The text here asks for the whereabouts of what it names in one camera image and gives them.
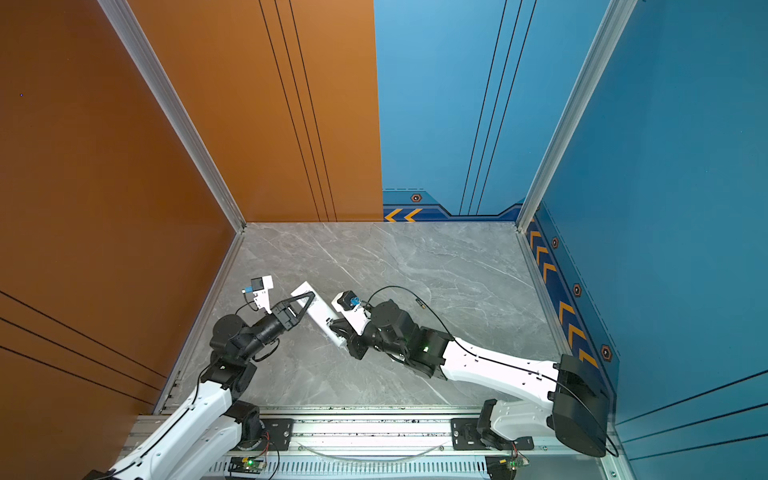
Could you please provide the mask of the white remote control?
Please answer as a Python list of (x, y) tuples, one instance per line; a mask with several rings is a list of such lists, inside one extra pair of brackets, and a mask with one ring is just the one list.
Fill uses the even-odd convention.
[(307, 310), (307, 315), (335, 346), (339, 348), (345, 347), (346, 339), (333, 332), (330, 328), (330, 323), (335, 320), (340, 320), (341, 317), (308, 282), (304, 282), (296, 289), (294, 289), (291, 292), (291, 296), (296, 297), (307, 293), (312, 293), (314, 295), (312, 300), (308, 303), (309, 298), (303, 297), (298, 300), (298, 303), (301, 305), (301, 307), (304, 307), (308, 303), (309, 307)]

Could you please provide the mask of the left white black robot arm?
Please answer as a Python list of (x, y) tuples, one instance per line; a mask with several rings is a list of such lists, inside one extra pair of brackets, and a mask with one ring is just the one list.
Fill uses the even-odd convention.
[(242, 401), (257, 370), (255, 356), (307, 315), (316, 294), (307, 291), (278, 302), (253, 325), (237, 314), (213, 328), (210, 363), (193, 393), (123, 460), (88, 479), (199, 479), (225, 453), (243, 443), (269, 444), (258, 406)]

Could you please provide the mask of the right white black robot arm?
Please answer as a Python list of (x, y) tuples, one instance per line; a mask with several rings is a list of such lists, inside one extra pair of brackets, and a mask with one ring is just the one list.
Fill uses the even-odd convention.
[(553, 434), (587, 456), (615, 456), (608, 435), (608, 393), (594, 368), (564, 354), (558, 361), (514, 357), (473, 345), (447, 331), (423, 327), (389, 300), (376, 306), (337, 298), (319, 324), (355, 359), (375, 350), (426, 378), (465, 382), (512, 396), (484, 402), (478, 440), (497, 450), (514, 449), (525, 436)]

